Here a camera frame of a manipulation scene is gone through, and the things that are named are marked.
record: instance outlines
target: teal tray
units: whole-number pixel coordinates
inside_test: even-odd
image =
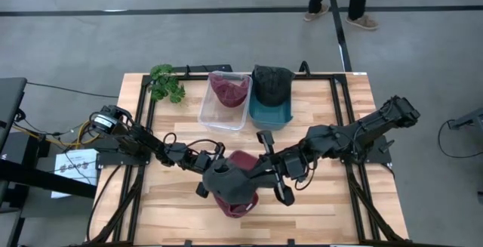
[[[256,128],[262,130],[277,131],[284,128],[293,118],[292,97],[289,97],[278,107],[266,107],[258,101],[254,87],[251,89],[250,105],[248,107],[251,122]]]

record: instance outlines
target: baseball cap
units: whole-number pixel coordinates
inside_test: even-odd
[[[214,93],[218,96],[218,100],[225,107],[237,107],[247,97],[249,78],[244,79],[240,85],[233,84],[215,73],[209,73],[208,78]]]
[[[251,78],[255,97],[268,107],[277,107],[291,96],[292,79],[295,74],[288,69],[276,66],[255,65]]]

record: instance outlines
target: artificial plant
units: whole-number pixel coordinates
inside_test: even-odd
[[[151,78],[154,81],[151,87],[151,99],[162,100],[169,95],[169,101],[179,103],[186,92],[184,86],[180,85],[178,78],[173,75],[173,66],[162,64],[151,69]]]

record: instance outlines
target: yellow wire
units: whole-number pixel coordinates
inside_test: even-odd
[[[81,133],[84,131],[84,128],[87,124],[89,124],[90,122],[87,120],[85,121],[82,126],[78,129],[78,135],[77,135],[77,145],[75,145],[75,148],[78,149],[80,147],[80,143],[81,143]]]
[[[31,132],[29,132],[29,131],[27,131],[27,130],[23,129],[23,128],[17,127],[17,126],[15,126],[15,125],[12,125],[12,127],[13,127],[13,128],[15,128],[15,129],[17,129],[18,131],[23,132],[24,134],[28,134],[28,135],[29,135],[29,136],[31,136],[31,137],[38,138],[38,135],[33,134],[33,133],[31,133]],[[83,144],[89,144],[89,143],[91,143],[92,141],[96,140],[98,137],[99,137],[99,134],[97,134],[97,136],[96,136],[96,137],[93,137],[93,138],[91,138],[90,140],[85,141]],[[46,139],[46,141],[47,141],[47,142],[50,142],[50,143],[53,143],[53,144],[59,144],[59,145],[64,145],[64,146],[76,146],[76,149],[78,148],[78,146],[83,145],[83,144],[81,144],[81,143],[80,143],[80,141],[77,141],[77,142],[76,142],[76,143],[74,143],[74,144],[71,144],[71,143],[64,143],[64,142],[60,142],[60,141],[58,141],[58,140],[49,140],[49,139]]]

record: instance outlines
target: clear plastic container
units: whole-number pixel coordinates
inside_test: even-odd
[[[242,130],[247,121],[252,86],[251,77],[239,73],[225,73],[221,71],[212,73],[221,76],[224,80],[234,85],[240,85],[244,80],[248,80],[247,96],[237,107],[226,107],[218,99],[217,94],[211,87],[210,77],[208,77],[208,87],[205,97],[203,97],[198,122],[211,131],[235,132]]]

